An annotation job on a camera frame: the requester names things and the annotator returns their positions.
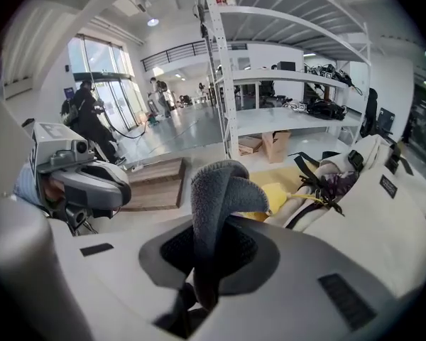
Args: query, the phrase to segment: black label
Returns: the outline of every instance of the black label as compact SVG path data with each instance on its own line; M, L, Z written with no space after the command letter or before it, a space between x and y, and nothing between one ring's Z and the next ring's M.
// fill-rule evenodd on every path
M385 188L391 198L394 198L396 196L398 188L394 184L392 184L392 182L390 182L390 180L384 175L382 175L381 178L381 186Z

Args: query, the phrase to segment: person in black clothing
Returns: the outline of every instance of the person in black clothing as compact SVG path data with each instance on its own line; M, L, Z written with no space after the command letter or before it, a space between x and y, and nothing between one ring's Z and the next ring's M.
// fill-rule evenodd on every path
M107 129L98 118L103 109L97 108L98 103L91 91L92 82L86 80L82 82L72 98L72 104L76 106L78 111L77 130L79 135L98 144L110 163L119 166L125 161L125 158L116 157L115 148L109 143L108 135L105 133Z
M368 103L364 114L364 122L360 129L362 138L376 133L377 123L377 91L374 88L369 89Z

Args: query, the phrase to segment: vent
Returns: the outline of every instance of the vent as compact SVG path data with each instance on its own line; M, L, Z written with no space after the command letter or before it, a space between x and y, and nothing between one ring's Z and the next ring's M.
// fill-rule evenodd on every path
M376 313L339 274L323 276L318 280L353 331L375 318Z

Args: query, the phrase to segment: window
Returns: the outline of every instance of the window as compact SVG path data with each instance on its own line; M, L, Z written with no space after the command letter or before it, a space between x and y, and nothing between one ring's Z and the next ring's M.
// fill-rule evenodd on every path
M112 46L112 52L114 53L117 72L118 73L128 73L128 70L126 69L126 63L124 61L122 49L113 45Z
M129 73L123 49L110 42L76 36L68 43L68 52L73 73Z
M71 71L73 73L88 72L85 67L82 39L73 38L68 43L68 53L70 55Z
M90 72L115 72L109 45L85 39L85 52Z

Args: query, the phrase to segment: cardboard box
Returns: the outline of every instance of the cardboard box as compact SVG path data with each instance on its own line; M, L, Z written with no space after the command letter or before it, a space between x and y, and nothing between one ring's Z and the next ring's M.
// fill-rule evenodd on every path
M283 162L287 156L290 131L270 131L262 133L262 148L269 163Z
M257 152L262 145L262 139L253 138L252 136L244 136L239 138L239 150L241 153L252 154Z

